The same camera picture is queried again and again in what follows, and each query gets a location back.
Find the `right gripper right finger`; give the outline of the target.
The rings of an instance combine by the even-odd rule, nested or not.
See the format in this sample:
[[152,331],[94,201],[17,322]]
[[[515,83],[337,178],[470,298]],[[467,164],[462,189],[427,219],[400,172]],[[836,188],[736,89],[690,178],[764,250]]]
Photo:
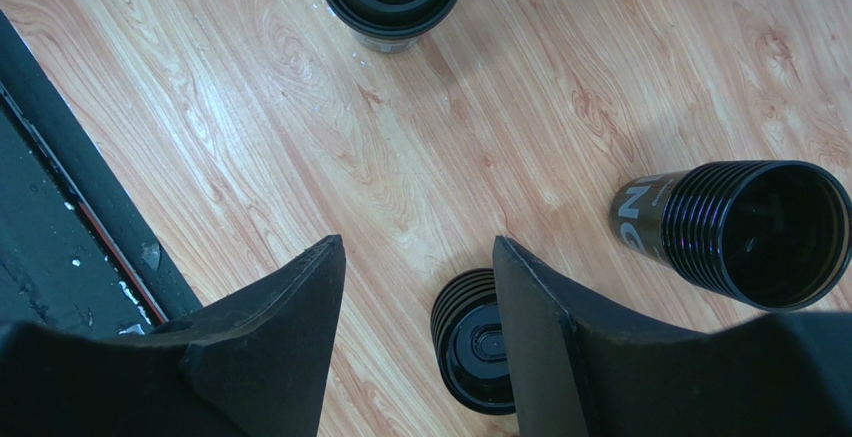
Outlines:
[[493,266],[524,436],[851,432],[847,313],[769,313],[702,333],[627,308],[505,236]]

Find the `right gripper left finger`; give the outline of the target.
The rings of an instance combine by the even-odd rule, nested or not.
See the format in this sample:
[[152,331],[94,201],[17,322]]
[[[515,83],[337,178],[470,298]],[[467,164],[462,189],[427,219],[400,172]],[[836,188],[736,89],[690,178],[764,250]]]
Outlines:
[[314,436],[345,283],[329,235],[145,335],[1,324],[5,436]]

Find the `stack of black lids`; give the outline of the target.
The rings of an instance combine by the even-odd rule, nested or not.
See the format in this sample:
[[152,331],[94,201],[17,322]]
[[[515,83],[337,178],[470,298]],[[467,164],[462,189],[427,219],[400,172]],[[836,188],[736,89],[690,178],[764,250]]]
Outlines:
[[441,289],[430,331],[439,373],[452,397],[481,414],[516,412],[491,268],[465,271]]

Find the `stack of black cups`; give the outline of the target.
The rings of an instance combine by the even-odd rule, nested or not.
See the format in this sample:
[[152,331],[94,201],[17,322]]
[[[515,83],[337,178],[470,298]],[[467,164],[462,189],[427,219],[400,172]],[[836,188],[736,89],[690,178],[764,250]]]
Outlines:
[[851,262],[851,196],[804,161],[718,161],[637,178],[615,193],[608,218],[631,250],[764,311],[818,302]]

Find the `single dark plastic cup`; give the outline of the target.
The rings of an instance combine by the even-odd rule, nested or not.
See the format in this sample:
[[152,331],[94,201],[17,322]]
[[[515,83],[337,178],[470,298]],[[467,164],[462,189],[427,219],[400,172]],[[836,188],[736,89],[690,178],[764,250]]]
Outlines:
[[356,42],[368,50],[386,55],[412,49],[424,35],[424,32],[416,30],[370,24],[352,25],[349,30]]

